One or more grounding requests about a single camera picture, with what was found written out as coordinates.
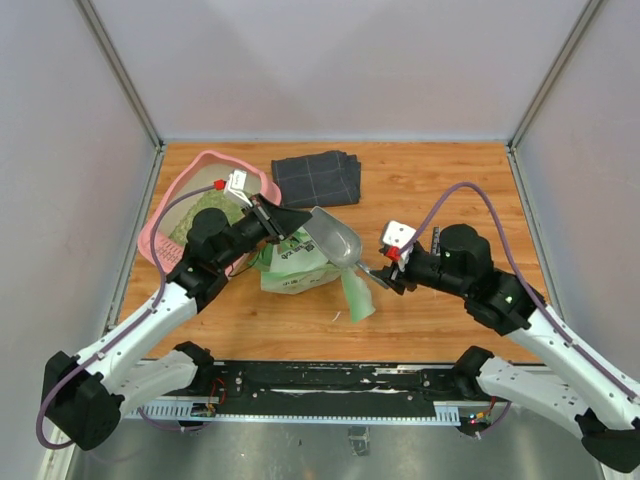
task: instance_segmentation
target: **green and white plastic bag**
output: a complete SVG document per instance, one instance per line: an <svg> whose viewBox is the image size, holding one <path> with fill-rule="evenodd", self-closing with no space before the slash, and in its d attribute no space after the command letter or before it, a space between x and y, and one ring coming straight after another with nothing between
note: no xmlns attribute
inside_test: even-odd
<svg viewBox="0 0 640 480"><path fill-rule="evenodd" d="M371 291L353 269L340 269L313 243L304 228L280 245L267 245L258 254L254 267L260 270L260 288L265 292L294 295L342 279L351 321L359 322L375 308Z"/></svg>

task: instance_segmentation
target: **robotic arm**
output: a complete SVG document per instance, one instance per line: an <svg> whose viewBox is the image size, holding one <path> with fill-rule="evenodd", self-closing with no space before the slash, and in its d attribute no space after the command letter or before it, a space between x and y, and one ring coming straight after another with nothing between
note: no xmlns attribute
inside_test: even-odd
<svg viewBox="0 0 640 480"><path fill-rule="evenodd" d="M565 385L529 374L491 352L471 347L456 362L459 387L472 397L480 392L523 405L561 425L596 459L622 472L640 464L640 391L637 381L618 370L544 306L551 324L513 274L494 267L489 242L468 225L445 228L439 254L415 242L399 246L416 231L389 222L381 250L390 266L371 273L396 293L418 285L464 299L466 311L479 323L535 353Z"/></svg>
<svg viewBox="0 0 640 480"><path fill-rule="evenodd" d="M228 267L263 241L279 243L311 218L308 212L278 207L260 194L247 198L242 192L245 178L245 172L235 170L228 182L217 186L224 186L225 195L242 207L244 218L229 225L219 209L199 212L166 285L94 344L74 356L58 352L47 362L41 412L83 450L101 444L124 415L156 397L210 384L213 358L191 342L177 345L156 362L136 363L218 296L229 281ZM114 340L114 347L105 349Z"/></svg>

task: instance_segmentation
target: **red connector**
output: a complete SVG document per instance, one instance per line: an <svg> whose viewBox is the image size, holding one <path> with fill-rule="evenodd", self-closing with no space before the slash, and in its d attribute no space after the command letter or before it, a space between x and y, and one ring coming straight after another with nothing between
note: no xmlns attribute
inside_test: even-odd
<svg viewBox="0 0 640 480"><path fill-rule="evenodd" d="M400 249L398 247L390 247L389 250L387 250L387 253L384 254L384 256L397 263L401 258Z"/></svg>

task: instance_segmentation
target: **green contents in basket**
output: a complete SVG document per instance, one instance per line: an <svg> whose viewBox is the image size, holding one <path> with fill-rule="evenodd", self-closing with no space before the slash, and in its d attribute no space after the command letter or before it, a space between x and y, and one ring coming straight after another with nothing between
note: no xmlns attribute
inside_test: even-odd
<svg viewBox="0 0 640 480"><path fill-rule="evenodd" d="M182 217L169 235L169 240L184 247L187 243L187 232L191 228L193 217L205 208L219 208L229 219L229 224L234 224L242 218L242 210L240 210L238 205L225 197L223 192L210 190L203 193L196 203L187 211L187 214Z"/></svg>

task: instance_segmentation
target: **gray floor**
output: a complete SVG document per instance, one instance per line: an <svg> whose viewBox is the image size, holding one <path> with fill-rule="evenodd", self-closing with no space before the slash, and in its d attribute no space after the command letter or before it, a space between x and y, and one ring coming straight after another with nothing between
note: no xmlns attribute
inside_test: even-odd
<svg viewBox="0 0 640 480"><path fill-rule="evenodd" d="M576 438L515 409L482 441L452 427L374 426L362 457L344 425L216 423L183 435L136 420L94 452L75 455L68 480L603 478Z"/></svg>

